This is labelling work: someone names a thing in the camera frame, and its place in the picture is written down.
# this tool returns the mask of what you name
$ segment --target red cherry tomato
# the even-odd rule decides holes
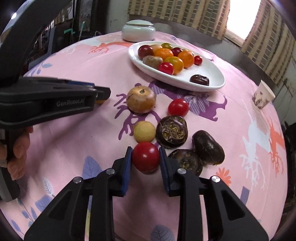
[[[163,62],[158,67],[158,70],[166,74],[172,75],[174,73],[174,66],[169,62]]]
[[[186,116],[188,111],[189,105],[183,99],[175,99],[168,106],[169,115]]]
[[[178,57],[178,54],[183,52],[183,50],[181,48],[179,48],[179,47],[175,47],[175,48],[172,49],[172,52],[173,52],[175,57]]]
[[[140,142],[133,149],[132,161],[140,172],[152,172],[159,165],[158,149],[150,142]]]
[[[199,55],[194,57],[194,64],[200,66],[202,64],[202,58]]]

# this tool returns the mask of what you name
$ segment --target paper cup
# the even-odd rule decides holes
[[[272,90],[268,87],[268,85],[261,80],[258,89],[254,93],[252,97],[252,101],[254,105],[259,109],[263,109],[264,106],[266,106],[270,101],[272,101],[275,98],[274,93]]]

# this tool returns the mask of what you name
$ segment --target purple deer pattern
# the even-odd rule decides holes
[[[224,103],[219,104],[216,102],[208,101],[207,98],[209,97],[209,95],[207,93],[203,93],[201,96],[195,96],[195,95],[192,95],[191,92],[188,90],[180,89],[158,80],[152,81],[149,84],[149,88],[151,88],[156,95],[164,94],[167,97],[171,98],[172,100],[179,99],[179,98],[185,99],[189,103],[189,110],[192,113],[211,121],[218,120],[218,117],[215,117],[217,114],[217,109],[219,108],[225,109],[227,104],[227,99],[225,96],[224,96]],[[129,110],[126,104],[126,94],[119,94],[116,96],[121,97],[121,99],[114,105],[114,107],[118,106],[121,103],[122,105],[119,105],[117,107],[118,112],[115,116],[115,119],[117,119],[118,116],[120,116],[120,114],[123,111]],[[155,117],[157,122],[161,120],[159,115],[153,110],[149,111],[144,115],[138,115],[130,111],[129,116],[125,119],[123,123],[123,127],[118,135],[118,139],[121,140],[124,132],[128,134],[129,129],[131,130],[130,136],[132,136],[133,126],[139,121],[144,121],[149,114],[152,114]]]

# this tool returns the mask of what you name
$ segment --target green clip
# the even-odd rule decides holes
[[[69,28],[67,30],[64,31],[64,34],[66,34],[67,32],[71,32],[71,34],[73,35],[75,32],[73,32],[72,28]]]

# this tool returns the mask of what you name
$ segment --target window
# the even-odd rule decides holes
[[[256,19],[261,0],[231,0],[225,37],[242,46]]]

